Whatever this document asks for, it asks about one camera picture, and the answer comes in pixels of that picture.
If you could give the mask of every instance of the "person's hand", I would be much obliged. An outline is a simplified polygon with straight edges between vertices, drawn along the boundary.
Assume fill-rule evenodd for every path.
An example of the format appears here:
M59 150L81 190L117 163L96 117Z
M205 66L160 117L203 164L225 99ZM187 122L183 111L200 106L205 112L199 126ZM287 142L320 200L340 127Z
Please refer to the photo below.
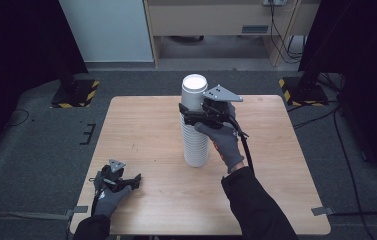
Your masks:
M235 119L235 107L228 104L230 115ZM207 135L212 140L214 147L219 152L220 157L228 167L228 173L239 167L244 160L238 149L237 131L232 127L223 126L220 129L209 128L203 123L196 123L195 130Z
M126 186L119 192L112 192L108 187L101 191L95 207L94 215L104 215L110 218L111 214L116 210L122 199L132 191L130 185Z

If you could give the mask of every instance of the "jacket sleeve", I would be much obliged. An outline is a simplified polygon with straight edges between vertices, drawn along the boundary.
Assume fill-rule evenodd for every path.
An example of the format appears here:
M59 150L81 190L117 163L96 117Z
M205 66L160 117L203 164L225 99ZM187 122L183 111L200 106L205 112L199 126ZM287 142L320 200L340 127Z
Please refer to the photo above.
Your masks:
M298 239L285 214L248 167L223 178L222 187L245 240Z
M79 223L73 240L104 240L110 234L110 219L93 215Z

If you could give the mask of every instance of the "paper cup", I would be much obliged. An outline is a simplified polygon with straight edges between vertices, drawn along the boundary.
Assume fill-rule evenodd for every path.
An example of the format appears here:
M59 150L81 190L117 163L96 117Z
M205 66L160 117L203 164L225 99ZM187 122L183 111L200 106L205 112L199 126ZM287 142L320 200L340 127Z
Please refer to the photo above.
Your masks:
M207 90L207 80L198 74L191 74L182 81L181 103L190 111L203 111L201 103L203 92ZM194 126L185 125L181 114L182 139L184 143L185 162L191 167L206 164L209 155L209 138L197 132Z

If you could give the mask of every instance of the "table top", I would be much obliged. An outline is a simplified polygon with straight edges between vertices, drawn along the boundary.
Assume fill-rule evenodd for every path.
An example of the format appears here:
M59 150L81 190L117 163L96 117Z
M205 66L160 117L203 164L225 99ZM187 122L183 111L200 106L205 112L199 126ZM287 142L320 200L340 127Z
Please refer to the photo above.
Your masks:
M274 95L243 98L233 105L237 121L250 136L258 180L297 234L328 234L326 215L314 216L311 211L322 204L283 100ZM227 169L217 151L210 149L202 167L185 163L179 102L180 96L112 99L78 201L78 206L89 206L88 213L75 213L72 232L90 216L94 186L88 179L109 159L116 159L126 163L124 179L141 173L142 181L112 215L111 233L241 235L220 184ZM241 141L239 148L245 155Z

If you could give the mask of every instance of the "white cabinet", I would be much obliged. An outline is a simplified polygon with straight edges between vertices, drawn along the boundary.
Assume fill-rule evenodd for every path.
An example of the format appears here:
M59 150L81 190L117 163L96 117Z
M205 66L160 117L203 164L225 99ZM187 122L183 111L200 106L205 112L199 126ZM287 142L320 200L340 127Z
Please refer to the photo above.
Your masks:
M60 0L85 62L153 62L143 0Z

